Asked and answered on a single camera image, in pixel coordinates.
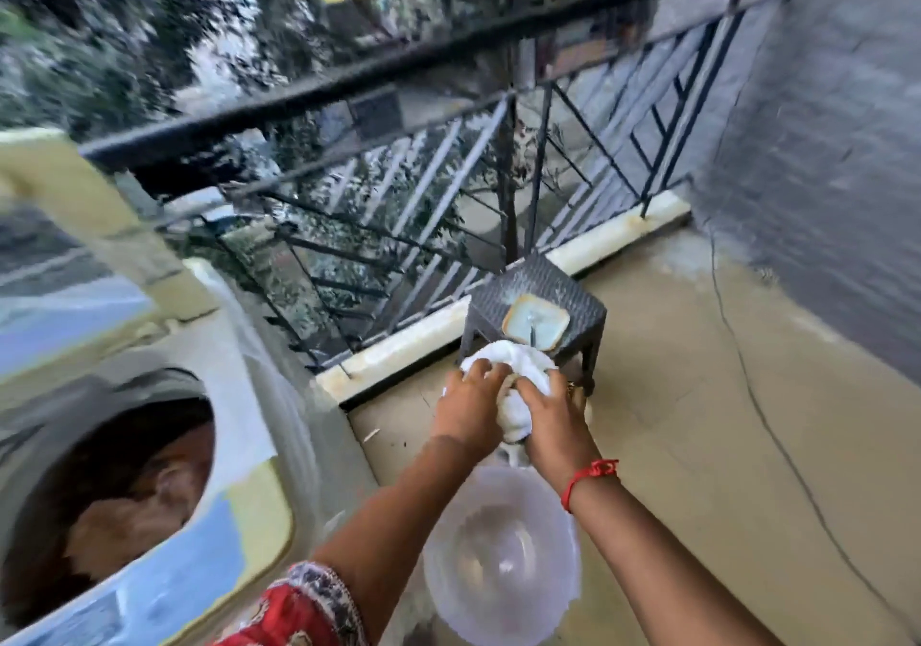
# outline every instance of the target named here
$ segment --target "balcony floor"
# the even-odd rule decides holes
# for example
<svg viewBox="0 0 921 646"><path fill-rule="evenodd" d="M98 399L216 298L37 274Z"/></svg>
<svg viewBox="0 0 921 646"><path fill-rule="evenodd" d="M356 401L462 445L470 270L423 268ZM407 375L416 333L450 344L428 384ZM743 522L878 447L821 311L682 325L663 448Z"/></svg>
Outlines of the balcony floor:
<svg viewBox="0 0 921 646"><path fill-rule="evenodd" d="M911 643L921 632L921 390L720 256L720 289L754 390L850 559L848 569L745 389L720 321L708 240L670 233L586 278L608 307L593 432L646 502L789 644ZM378 481L423 441L452 359L351 414ZM582 597L558 640L642 644L625 597L583 537ZM443 625L437 641L460 640Z"/></svg>

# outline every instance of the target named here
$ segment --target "red thread bracelet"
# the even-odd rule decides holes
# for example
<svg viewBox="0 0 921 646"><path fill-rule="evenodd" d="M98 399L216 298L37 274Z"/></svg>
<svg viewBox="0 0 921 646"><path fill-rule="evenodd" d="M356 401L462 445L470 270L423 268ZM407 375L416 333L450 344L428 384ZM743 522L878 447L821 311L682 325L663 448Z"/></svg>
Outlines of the red thread bracelet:
<svg viewBox="0 0 921 646"><path fill-rule="evenodd" d="M569 513L572 512L569 510L569 496L572 495L576 482L581 481L583 478L591 477L617 477L617 463L619 461L616 459L597 459L591 463L591 466L579 469L569 481L567 490L561 499L563 501L563 510Z"/></svg>

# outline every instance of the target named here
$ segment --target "sleeve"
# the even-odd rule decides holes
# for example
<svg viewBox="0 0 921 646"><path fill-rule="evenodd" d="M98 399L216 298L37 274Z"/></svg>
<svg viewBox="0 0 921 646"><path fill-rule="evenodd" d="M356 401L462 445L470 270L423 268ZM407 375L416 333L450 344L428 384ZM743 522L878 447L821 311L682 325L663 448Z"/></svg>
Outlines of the sleeve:
<svg viewBox="0 0 921 646"><path fill-rule="evenodd" d="M367 646L367 640L339 576L303 562L268 587L254 617L214 646Z"/></svg>

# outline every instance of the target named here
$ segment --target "hand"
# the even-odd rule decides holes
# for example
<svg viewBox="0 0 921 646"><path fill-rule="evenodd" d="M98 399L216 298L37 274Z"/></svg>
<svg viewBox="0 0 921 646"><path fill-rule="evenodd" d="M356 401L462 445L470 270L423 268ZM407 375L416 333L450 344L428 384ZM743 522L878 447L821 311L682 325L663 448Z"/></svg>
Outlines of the hand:
<svg viewBox="0 0 921 646"><path fill-rule="evenodd" d="M578 388L570 398L567 376L559 370L547 374L549 396L526 377L519 378L515 388L531 410L533 430L525 441L531 463L562 496L576 472L602 455L585 422L585 393Z"/></svg>
<svg viewBox="0 0 921 646"><path fill-rule="evenodd" d="M447 391L435 405L430 439L451 438L470 453L474 464L482 462L502 442L496 398L511 373L506 363L494 366L489 360L474 362L466 379L460 370L450 373Z"/></svg>

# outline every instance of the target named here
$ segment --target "bucket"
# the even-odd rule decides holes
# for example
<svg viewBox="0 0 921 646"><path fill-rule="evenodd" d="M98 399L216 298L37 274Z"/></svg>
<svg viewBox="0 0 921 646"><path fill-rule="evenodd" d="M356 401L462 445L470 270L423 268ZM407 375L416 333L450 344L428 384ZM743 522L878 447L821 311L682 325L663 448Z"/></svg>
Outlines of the bucket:
<svg viewBox="0 0 921 646"><path fill-rule="evenodd" d="M532 468L474 469L423 567L438 614L473 646L535 646L579 597L576 525Z"/></svg>

